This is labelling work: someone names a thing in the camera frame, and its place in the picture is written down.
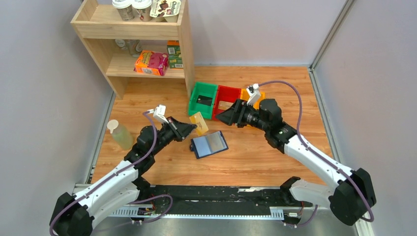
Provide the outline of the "navy blue card holder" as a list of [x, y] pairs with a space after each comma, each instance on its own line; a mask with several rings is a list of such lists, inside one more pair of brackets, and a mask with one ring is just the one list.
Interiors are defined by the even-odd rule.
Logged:
[[222, 131], [191, 139], [189, 146], [197, 159], [208, 157], [229, 149]]

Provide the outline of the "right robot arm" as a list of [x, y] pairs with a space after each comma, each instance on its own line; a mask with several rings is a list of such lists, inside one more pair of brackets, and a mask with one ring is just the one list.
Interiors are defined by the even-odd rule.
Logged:
[[327, 207], [342, 223], [352, 226], [358, 220], [372, 222], [371, 208], [376, 196], [370, 174], [363, 168], [353, 170], [336, 162], [311, 145], [295, 128], [283, 120], [275, 99], [264, 99], [255, 109], [238, 99], [227, 110], [216, 115], [222, 123], [243, 128], [247, 125], [264, 131], [268, 144], [296, 159], [321, 178], [325, 185], [297, 178], [281, 191], [281, 201], [293, 206], [298, 201]]

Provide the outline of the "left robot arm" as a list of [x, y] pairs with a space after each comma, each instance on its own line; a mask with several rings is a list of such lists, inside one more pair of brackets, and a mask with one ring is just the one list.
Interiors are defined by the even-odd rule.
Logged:
[[160, 129], [154, 123], [141, 129], [124, 159], [103, 178], [75, 194], [57, 199], [49, 233], [52, 236], [89, 236], [106, 217], [122, 206], [150, 198], [142, 174], [155, 163], [155, 155], [172, 141], [184, 141], [197, 125], [168, 117]]

